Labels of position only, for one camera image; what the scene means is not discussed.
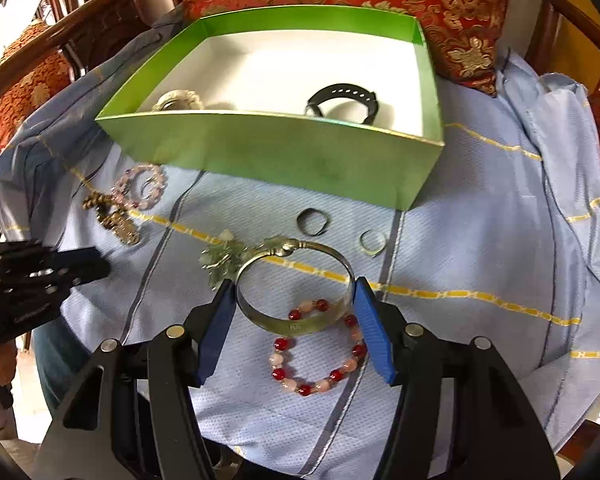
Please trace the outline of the person's left hand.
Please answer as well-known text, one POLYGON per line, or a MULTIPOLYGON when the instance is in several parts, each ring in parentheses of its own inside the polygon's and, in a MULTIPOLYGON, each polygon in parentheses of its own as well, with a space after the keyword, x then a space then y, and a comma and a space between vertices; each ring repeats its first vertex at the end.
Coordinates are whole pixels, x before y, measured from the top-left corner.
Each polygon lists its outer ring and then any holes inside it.
POLYGON ((18 349, 15 341, 0 344, 0 386, 8 386, 15 377, 18 349))

